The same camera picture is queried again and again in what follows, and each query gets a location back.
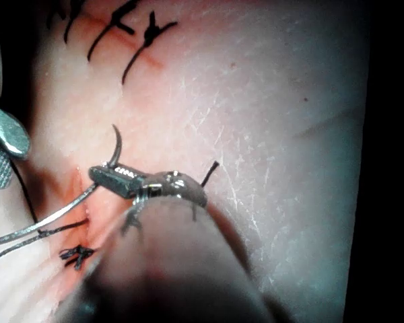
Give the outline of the left arm needle driver jaw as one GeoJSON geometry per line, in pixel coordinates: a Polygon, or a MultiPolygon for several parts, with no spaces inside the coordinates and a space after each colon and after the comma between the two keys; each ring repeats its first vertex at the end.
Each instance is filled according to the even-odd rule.
{"type": "Polygon", "coordinates": [[[142,181],[145,179],[145,173],[120,163],[113,167],[103,163],[90,168],[90,179],[99,184],[142,181]]]}
{"type": "Polygon", "coordinates": [[[103,186],[124,199],[135,197],[137,190],[141,186],[140,176],[132,177],[111,169],[89,169],[88,173],[90,179],[96,184],[103,186]]]}

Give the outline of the left arm needle driver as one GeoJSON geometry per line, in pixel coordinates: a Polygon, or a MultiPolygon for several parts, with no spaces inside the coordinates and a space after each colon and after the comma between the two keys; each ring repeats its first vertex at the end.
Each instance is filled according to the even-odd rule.
{"type": "Polygon", "coordinates": [[[208,175],[199,183],[191,176],[177,170],[158,172],[143,180],[137,190],[133,204],[159,196],[173,196],[193,202],[200,207],[207,206],[207,195],[204,191],[208,175]]]}

